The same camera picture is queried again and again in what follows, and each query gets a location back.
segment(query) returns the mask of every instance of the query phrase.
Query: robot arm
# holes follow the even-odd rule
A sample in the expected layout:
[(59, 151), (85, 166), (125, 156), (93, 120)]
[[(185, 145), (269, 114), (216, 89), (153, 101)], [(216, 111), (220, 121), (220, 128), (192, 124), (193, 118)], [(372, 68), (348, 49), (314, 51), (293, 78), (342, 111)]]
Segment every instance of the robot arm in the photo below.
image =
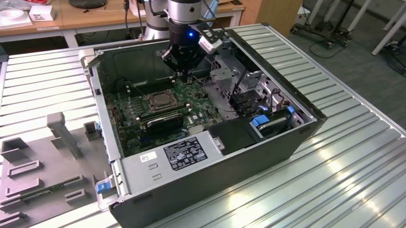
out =
[(192, 70), (206, 54), (213, 54), (222, 45), (222, 33), (216, 32), (201, 20), (202, 4), (206, 4), (204, 0), (149, 0), (146, 4), (147, 27), (166, 29), (167, 23), (170, 47), (162, 59), (184, 82), (190, 79)]

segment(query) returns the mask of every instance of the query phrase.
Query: wooden cabinet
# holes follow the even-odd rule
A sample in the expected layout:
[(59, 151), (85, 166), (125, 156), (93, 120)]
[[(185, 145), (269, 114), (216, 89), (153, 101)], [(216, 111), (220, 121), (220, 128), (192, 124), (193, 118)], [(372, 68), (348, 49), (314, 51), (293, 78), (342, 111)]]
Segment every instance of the wooden cabinet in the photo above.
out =
[(241, 25), (268, 23), (288, 36), (294, 25), (302, 0), (240, 0), (246, 7)]

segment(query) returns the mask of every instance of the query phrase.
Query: metal pole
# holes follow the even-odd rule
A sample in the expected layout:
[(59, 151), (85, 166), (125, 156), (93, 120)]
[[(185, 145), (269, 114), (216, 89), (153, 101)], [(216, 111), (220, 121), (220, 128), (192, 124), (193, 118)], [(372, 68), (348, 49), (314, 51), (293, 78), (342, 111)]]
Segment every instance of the metal pole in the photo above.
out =
[(384, 28), (385, 31), (389, 30), (389, 28), (393, 26), (395, 22), (400, 19), (400, 16), (403, 15), (405, 8), (406, 8), (406, 2), (403, 4), (403, 6), (401, 6), (400, 10), (397, 11), (397, 13), (395, 14), (392, 20), (388, 22), (388, 24)]
[(356, 1), (356, 0), (352, 0), (350, 3), (348, 4), (348, 7), (345, 8), (342, 17), (341, 17), (341, 20), (338, 21), (338, 24), (337, 24), (336, 29), (334, 29), (334, 34), (337, 34), (337, 33), (340, 32), (340, 29), (341, 29), (342, 24), (344, 24), (344, 23), (342, 23), (342, 22), (344, 22), (344, 19), (345, 19), (345, 17), (346, 17), (348, 14), (349, 14), (349, 11), (350, 11), (350, 8), (352, 8), (352, 6), (353, 6), (353, 4), (354, 4), (354, 1)]
[(330, 18), (332, 18), (332, 16), (333, 16), (333, 13), (334, 13), (334, 11), (336, 11), (336, 9), (337, 9), (337, 6), (338, 6), (338, 3), (341, 3), (341, 1), (342, 1), (342, 0), (336, 0), (336, 1), (333, 2), (333, 5), (332, 5), (332, 7), (330, 7), (330, 9), (329, 9), (329, 12), (328, 12), (328, 14), (326, 14), (326, 17), (325, 17), (325, 19), (324, 19), (325, 22), (330, 21)]
[(309, 17), (309, 23), (310, 23), (310, 24), (313, 23), (313, 20), (314, 20), (316, 17), (317, 17), (318, 10), (320, 10), (320, 7), (321, 7), (322, 3), (324, 3), (324, 0), (318, 0), (318, 1), (317, 1), (317, 5), (316, 5), (316, 7), (314, 7), (314, 9), (313, 9), (313, 11), (312, 11), (310, 17)]
[(353, 20), (353, 23), (350, 24), (349, 29), (348, 29), (349, 32), (353, 32), (353, 30), (354, 30), (354, 28), (356, 28), (356, 26), (357, 26), (357, 24), (358, 24), (358, 22), (360, 22), (360, 20), (361, 20), (361, 18), (362, 18), (362, 16), (364, 16), (364, 14), (365, 14), (366, 11), (368, 11), (370, 2), (372, 2), (372, 0), (366, 0), (366, 2), (364, 3), (364, 6), (362, 6), (362, 8), (361, 8), (361, 10), (360, 10), (360, 12), (358, 12), (358, 14), (357, 14), (354, 20)]
[(406, 13), (403, 15), (403, 17), (399, 20), (399, 22), (396, 23), (393, 29), (388, 32), (385, 38), (383, 39), (381, 43), (376, 47), (376, 49), (373, 51), (373, 55), (377, 55), (380, 53), (380, 51), (383, 50), (383, 48), (388, 44), (389, 40), (393, 38), (396, 32), (400, 30), (401, 26), (404, 25), (405, 21), (406, 21)]

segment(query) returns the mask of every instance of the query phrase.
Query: white container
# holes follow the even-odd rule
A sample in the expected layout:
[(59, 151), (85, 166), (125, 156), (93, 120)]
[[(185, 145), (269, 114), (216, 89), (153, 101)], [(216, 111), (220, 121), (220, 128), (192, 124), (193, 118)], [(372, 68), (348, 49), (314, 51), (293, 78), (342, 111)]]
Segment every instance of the white container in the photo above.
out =
[(30, 11), (33, 21), (53, 21), (55, 10), (53, 6), (33, 6)]
[(19, 17), (19, 14), (13, 15), (5, 10), (0, 12), (0, 30), (33, 25), (27, 12), (23, 12)]

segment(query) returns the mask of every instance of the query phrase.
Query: side panel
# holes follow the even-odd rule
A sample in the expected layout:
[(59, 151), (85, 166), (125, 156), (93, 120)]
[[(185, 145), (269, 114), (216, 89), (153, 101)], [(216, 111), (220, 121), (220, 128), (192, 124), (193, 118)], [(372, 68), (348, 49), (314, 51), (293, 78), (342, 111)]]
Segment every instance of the side panel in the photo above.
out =
[(302, 130), (286, 133), (222, 163), (115, 204), (111, 213), (122, 227), (145, 227), (289, 159), (321, 125), (322, 122), (309, 123)]

